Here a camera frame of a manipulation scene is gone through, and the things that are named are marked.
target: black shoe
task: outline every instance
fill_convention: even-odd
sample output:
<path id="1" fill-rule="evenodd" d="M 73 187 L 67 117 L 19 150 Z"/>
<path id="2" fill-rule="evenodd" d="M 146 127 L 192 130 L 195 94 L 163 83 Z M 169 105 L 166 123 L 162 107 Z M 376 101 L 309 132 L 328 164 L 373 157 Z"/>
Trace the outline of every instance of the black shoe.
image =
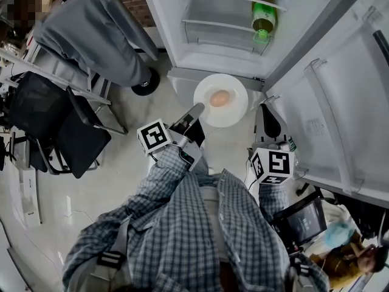
<path id="1" fill-rule="evenodd" d="M 153 93 L 159 86 L 160 77 L 158 72 L 150 68 L 151 71 L 151 78 L 148 82 L 141 84 L 141 85 L 134 85 L 131 87 L 131 89 L 134 91 L 136 95 L 139 96 L 147 96 Z"/>

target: white plate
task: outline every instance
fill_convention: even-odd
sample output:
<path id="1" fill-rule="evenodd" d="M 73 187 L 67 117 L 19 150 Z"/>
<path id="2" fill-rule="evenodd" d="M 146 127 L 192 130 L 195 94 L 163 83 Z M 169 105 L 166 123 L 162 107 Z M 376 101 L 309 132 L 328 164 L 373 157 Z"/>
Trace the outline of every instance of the white plate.
<path id="1" fill-rule="evenodd" d="M 212 94 L 226 90 L 230 93 L 230 101 L 222 107 L 213 107 L 209 103 Z M 213 74 L 203 79 L 196 88 L 193 103 L 203 103 L 205 110 L 201 114 L 209 125 L 217 128 L 225 128 L 236 124 L 247 111 L 249 98 L 243 84 L 226 74 Z"/>

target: refrigerator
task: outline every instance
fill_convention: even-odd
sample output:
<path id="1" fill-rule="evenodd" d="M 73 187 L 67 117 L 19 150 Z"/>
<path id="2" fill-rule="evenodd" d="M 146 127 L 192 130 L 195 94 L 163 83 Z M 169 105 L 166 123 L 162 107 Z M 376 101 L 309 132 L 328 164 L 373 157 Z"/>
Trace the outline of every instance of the refrigerator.
<path id="1" fill-rule="evenodd" d="M 276 0 L 278 23 L 253 42 L 257 0 L 147 0 L 180 101 L 207 75 L 271 98 L 304 181 L 389 208 L 389 0 Z"/>

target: bottle cap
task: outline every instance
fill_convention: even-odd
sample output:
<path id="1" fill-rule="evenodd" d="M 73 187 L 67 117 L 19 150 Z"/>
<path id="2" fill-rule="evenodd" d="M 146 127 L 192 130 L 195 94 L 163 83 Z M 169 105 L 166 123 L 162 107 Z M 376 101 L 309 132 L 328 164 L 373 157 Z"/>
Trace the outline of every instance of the bottle cap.
<path id="1" fill-rule="evenodd" d="M 264 29 L 260 29 L 254 34 L 253 40 L 257 43 L 268 43 L 269 33 Z"/>

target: refrigerator door handle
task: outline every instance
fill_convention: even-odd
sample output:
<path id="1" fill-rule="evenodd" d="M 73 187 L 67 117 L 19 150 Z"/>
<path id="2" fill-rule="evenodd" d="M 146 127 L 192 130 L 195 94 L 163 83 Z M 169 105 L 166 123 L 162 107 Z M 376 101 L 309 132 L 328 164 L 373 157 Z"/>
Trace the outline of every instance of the refrigerator door handle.
<path id="1" fill-rule="evenodd" d="M 373 37 L 376 40 L 376 43 L 378 44 L 379 48 L 381 49 L 381 52 L 384 55 L 385 60 L 387 61 L 387 64 L 389 66 L 389 44 L 387 39 L 385 38 L 381 30 L 375 31 L 373 33 Z"/>

